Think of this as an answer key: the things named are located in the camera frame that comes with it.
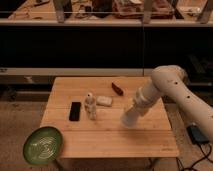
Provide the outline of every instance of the black smartphone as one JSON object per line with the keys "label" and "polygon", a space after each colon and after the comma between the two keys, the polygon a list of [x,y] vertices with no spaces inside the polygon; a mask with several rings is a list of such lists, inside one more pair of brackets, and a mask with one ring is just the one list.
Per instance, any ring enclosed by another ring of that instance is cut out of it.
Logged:
{"label": "black smartphone", "polygon": [[81,102],[72,102],[69,120],[79,121],[80,119]]}

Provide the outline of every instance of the wooden table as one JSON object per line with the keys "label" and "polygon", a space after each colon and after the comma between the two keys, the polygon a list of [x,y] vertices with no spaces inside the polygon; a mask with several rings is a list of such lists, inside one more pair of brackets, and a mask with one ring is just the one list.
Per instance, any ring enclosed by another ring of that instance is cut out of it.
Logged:
{"label": "wooden table", "polygon": [[[138,87],[148,77],[58,77],[50,94],[42,126],[58,128],[64,139],[62,158],[176,157],[179,155],[161,99],[132,129],[120,117]],[[111,83],[124,90],[118,96]],[[112,107],[97,106],[97,120],[89,120],[84,110],[87,92],[110,96]],[[71,102],[82,103],[80,121],[70,122]]]}

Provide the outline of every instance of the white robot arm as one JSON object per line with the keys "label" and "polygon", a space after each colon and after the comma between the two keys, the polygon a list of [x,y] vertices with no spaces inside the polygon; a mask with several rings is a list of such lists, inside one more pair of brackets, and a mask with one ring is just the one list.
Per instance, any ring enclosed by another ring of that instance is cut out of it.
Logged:
{"label": "white robot arm", "polygon": [[185,86],[182,81],[184,76],[184,70],[176,65],[155,68],[151,73],[151,82],[137,90],[133,107],[121,117],[124,125],[133,126],[138,117],[144,115],[162,95],[167,95],[213,142],[213,109]]}

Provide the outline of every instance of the small figurine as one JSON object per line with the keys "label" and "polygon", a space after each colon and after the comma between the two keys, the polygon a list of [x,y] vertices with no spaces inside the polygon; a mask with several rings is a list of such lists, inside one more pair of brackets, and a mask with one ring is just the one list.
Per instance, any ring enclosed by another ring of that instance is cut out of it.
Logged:
{"label": "small figurine", "polygon": [[95,120],[97,118],[96,115],[96,99],[92,93],[87,93],[87,96],[84,101],[84,107],[87,112],[89,119]]}

